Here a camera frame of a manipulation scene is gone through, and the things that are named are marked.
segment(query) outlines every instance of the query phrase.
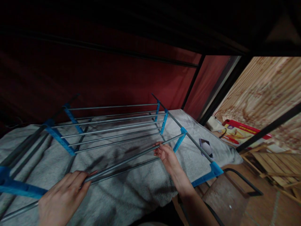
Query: fleece blanket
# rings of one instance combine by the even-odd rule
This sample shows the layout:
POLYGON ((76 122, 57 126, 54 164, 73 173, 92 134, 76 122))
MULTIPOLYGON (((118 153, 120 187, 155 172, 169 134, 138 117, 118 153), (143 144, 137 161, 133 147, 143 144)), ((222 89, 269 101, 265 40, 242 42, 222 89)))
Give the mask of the fleece blanket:
MULTIPOLYGON (((233 147, 228 146, 219 140, 218 137, 198 124, 183 110, 171 110, 170 112, 196 141, 202 138, 210 142, 213 151, 213 158, 220 167, 227 164, 242 163, 241 157, 233 147)), ((158 117, 158 121, 160 120, 163 120, 163 116, 158 117)), ((148 118, 143 120, 126 121, 123 123, 119 122, 90 126, 88 131, 149 121, 152 121, 152 119, 148 118)), ((38 125, 29 125, 24 128, 14 129, 6 134, 0 140, 0 161, 13 151, 24 139, 34 133, 38 127, 38 125)), ((83 141, 155 127, 156 126, 153 124, 143 128, 136 127, 113 131, 110 133, 86 135, 83 141)), ((59 131, 62 135, 78 133, 75 127, 61 128, 59 131)), ((134 134, 126 137, 88 143, 82 145, 80 149, 130 139, 137 136, 153 134, 156 132, 158 131, 153 130, 138 135, 134 134)), ((168 140, 180 133, 179 126, 171 117, 168 117, 163 134, 164 138, 168 140)), ((39 140, 27 152, 23 159, 26 158, 45 134, 47 134, 47 132, 43 131, 39 140)), ((67 140, 69 143, 76 143, 79 139, 80 137, 71 137, 67 140)), ((162 137, 159 134, 78 153, 71 171, 84 170, 92 172, 94 170, 103 170, 147 148, 150 148, 157 141, 162 141, 162 137)), ((175 143, 176 140, 171 142, 170 145, 173 147, 175 143)), ((191 182, 210 172, 209 161, 201 154, 200 150, 196 148, 187 136, 184 138, 181 146, 176 152, 176 155, 191 182)), ((71 157, 68 152, 55 139, 48 136, 39 150, 34 154, 15 179, 25 181, 26 183, 45 189, 50 189, 56 182, 63 178, 70 158, 71 157)), ((152 158, 154 158, 153 152, 150 152, 123 165, 117 170, 152 158)), ((141 218, 143 215, 152 212, 158 206, 166 205, 171 201, 172 197, 176 195, 177 191, 175 186, 170 176, 165 171, 162 162, 159 160, 92 185, 84 201, 69 222, 69 225, 129 225, 135 220, 141 218)), ((3 212, 8 208, 6 211, 6 214, 8 214, 34 201, 35 199, 28 197, 15 197, 10 194, 2 194, 0 196, 0 211, 3 212)), ((3 223, 3 225, 37 225, 38 220, 38 208, 34 208, 11 220, 8 220, 3 223)))

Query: cardboard box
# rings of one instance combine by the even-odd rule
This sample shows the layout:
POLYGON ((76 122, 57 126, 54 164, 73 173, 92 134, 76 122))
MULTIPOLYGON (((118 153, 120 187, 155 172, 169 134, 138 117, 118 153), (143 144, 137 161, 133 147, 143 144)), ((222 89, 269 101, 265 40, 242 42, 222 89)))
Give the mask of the cardboard box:
MULTIPOLYGON (((253 127, 229 119, 223 122, 223 126, 227 129, 227 132, 221 138, 221 140, 224 140, 236 147, 240 146, 242 143, 246 142, 252 136, 260 132, 260 130, 258 129, 255 129, 253 127)), ((266 142, 266 140, 270 139, 271 137, 272 136, 270 134, 267 134, 263 138, 253 143, 248 148, 250 149, 256 147, 259 144, 266 142)))

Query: red fabric wall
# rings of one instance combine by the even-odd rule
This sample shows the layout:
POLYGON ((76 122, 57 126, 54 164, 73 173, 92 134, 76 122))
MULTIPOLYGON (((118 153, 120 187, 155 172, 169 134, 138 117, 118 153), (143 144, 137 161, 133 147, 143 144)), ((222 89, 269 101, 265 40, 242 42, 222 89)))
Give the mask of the red fabric wall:
POLYGON ((229 58, 230 56, 205 57, 184 108, 184 111, 195 120, 198 120, 206 100, 225 68, 229 58))
MULTIPOLYGON (((198 63, 201 56, 27 3, 9 4, 0 9, 3 26, 192 63, 198 63)), ((1 35, 0 42, 3 44, 0 52, 0 101, 6 112, 14 112, 25 122, 45 121, 76 93, 81 97, 74 102, 74 107, 155 103, 151 97, 153 92, 168 109, 178 109, 195 71, 194 68, 16 36, 1 35)), ((66 119, 62 114, 58 121, 66 119)))

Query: blue plastic joint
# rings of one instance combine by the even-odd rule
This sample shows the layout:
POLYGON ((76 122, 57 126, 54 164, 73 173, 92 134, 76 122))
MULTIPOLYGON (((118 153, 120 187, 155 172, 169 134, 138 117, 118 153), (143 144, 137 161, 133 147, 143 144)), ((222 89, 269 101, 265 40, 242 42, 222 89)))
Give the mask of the blue plastic joint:
POLYGON ((184 134, 184 136, 180 137, 180 138, 178 139, 178 141, 176 142, 176 145, 175 145, 174 148, 173 148, 173 151, 174 151, 175 153, 176 153, 176 151, 178 150, 179 146, 181 145, 182 141, 184 140, 184 138, 185 138, 185 136, 186 136, 186 133, 187 133, 187 130, 186 130, 184 127, 182 127, 182 128, 181 128, 181 133, 184 134))
POLYGON ((168 117, 168 110, 164 109, 164 112, 165 112, 166 115, 164 116, 164 122, 162 123, 161 135, 163 135, 165 124, 166 124, 167 117, 168 117))
POLYGON ((66 141, 66 139, 62 139, 61 138, 61 133, 57 130, 57 129, 53 129, 51 128, 54 125, 54 120, 53 119, 48 119, 46 122, 44 122, 44 125, 47 126, 46 130, 47 132, 54 138, 56 139, 65 149, 66 151, 74 156, 76 155, 74 152, 75 150, 72 147, 69 147, 69 143, 68 141, 66 141))
MULTIPOLYGON (((78 121, 74 118, 74 115, 69 111, 70 104, 67 103, 63 105, 63 107, 65 108, 64 111, 66 112, 66 114, 68 115, 72 123, 78 123, 78 121)), ((82 128, 80 128, 79 126, 75 126, 75 127, 79 133, 83 133, 82 128)))
POLYGON ((29 185, 10 178, 10 168, 0 166, 0 192, 40 199, 46 189, 29 185))
POLYGON ((156 115, 159 113, 159 109, 160 109, 160 101, 157 100, 158 106, 157 106, 157 111, 156 111, 156 115))
POLYGON ((199 179, 196 179, 194 182, 191 183, 193 187, 196 187, 202 183, 205 183, 206 181, 208 181, 212 178, 215 178, 224 173, 224 171, 216 164, 216 162, 210 163, 210 167, 211 167, 211 172, 200 177, 199 179))

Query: forearm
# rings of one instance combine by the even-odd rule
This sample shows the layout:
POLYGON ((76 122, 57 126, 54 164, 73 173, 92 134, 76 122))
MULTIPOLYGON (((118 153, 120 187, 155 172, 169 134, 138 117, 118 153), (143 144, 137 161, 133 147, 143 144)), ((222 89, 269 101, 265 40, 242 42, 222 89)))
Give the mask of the forearm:
POLYGON ((218 225, 212 213, 194 190, 183 169, 175 170, 171 173, 171 177, 192 225, 218 225))

